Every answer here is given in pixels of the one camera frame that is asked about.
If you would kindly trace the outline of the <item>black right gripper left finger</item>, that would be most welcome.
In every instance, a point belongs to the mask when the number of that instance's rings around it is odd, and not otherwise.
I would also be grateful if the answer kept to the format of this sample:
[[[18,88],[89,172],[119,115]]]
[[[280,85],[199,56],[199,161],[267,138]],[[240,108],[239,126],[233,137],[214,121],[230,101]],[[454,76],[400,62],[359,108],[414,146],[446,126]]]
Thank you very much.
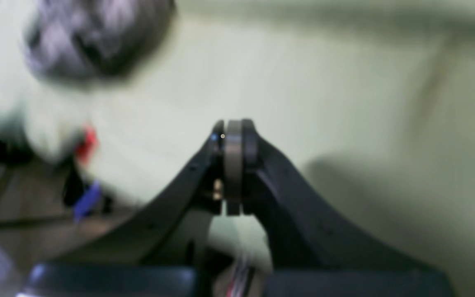
[[[21,297],[210,297],[214,216],[239,215],[243,123],[217,122],[158,196],[109,233],[31,271]]]

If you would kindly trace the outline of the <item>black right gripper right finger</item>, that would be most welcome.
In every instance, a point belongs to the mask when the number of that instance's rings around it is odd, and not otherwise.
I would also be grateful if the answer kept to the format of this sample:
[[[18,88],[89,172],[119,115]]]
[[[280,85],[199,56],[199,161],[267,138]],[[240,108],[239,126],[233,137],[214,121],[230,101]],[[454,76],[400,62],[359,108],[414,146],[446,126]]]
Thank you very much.
[[[245,214],[268,238],[265,297],[454,297],[447,277],[355,226],[242,121]]]

